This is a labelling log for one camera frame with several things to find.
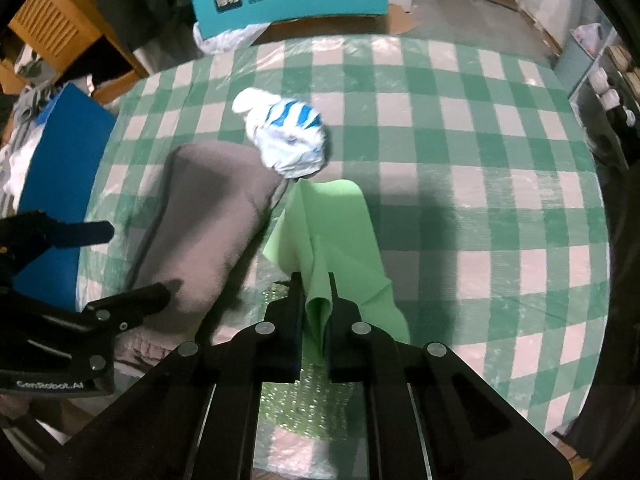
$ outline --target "table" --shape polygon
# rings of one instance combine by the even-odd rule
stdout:
[[[121,101],[87,215],[111,221],[116,237],[82,251],[80,303],[124,286],[173,147],[248,143],[231,111],[247,86],[322,113],[332,147],[314,178],[362,188],[413,344],[452,346],[541,432],[580,412],[609,294],[593,159],[552,71],[497,52],[314,38],[206,57],[138,83]],[[256,321],[271,276],[259,255],[246,308],[223,319],[223,332]],[[255,463],[308,478],[364,476],[364,441],[337,447],[261,423]]]

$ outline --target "blue bin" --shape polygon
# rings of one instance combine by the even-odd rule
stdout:
[[[83,222],[115,118],[67,84],[37,120],[43,119],[18,212],[41,209],[59,221]],[[75,311],[79,256],[79,248],[50,249],[16,276],[15,290]]]
[[[574,32],[571,32],[571,37],[567,41],[554,68],[556,76],[569,95],[574,93],[574,90],[593,63],[591,54],[584,50],[580,43],[575,41]]]

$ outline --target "white cup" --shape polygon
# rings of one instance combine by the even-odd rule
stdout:
[[[603,95],[610,89],[609,81],[607,80],[607,73],[602,67],[589,76],[589,83],[591,84],[593,91],[598,95]]]
[[[626,106],[623,106],[623,108],[625,109],[626,114],[626,125],[629,128],[632,128],[636,124],[636,114],[629,110],[629,108],[627,108]]]
[[[600,97],[600,102],[604,106],[605,111],[609,111],[616,106],[620,106],[620,96],[613,88],[608,90]]]

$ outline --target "plastic bag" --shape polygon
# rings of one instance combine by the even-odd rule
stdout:
[[[246,88],[232,110],[244,115],[246,135],[260,150],[262,163],[285,178],[319,171],[324,164],[320,114],[296,99]]]
[[[598,47],[602,41],[602,28],[599,23],[581,25],[573,31],[575,41],[592,56],[598,52]]]
[[[625,114],[626,114],[626,125],[629,128],[633,128],[636,124],[636,114],[633,111],[629,110],[626,106],[623,106]]]
[[[241,46],[251,45],[271,23],[257,23],[247,25],[245,28],[237,30],[226,30],[221,34],[205,40],[200,33],[198,22],[193,24],[193,40],[198,48],[205,54],[218,54],[219,52],[229,52]]]

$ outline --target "green fabric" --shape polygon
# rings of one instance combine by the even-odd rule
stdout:
[[[392,283],[385,276],[367,203],[357,184],[300,180],[263,252],[285,274],[302,275],[307,320],[303,351],[312,362],[322,362],[324,327],[332,311],[329,272],[340,296],[358,305],[364,321],[397,341],[409,342],[409,329],[394,303]]]

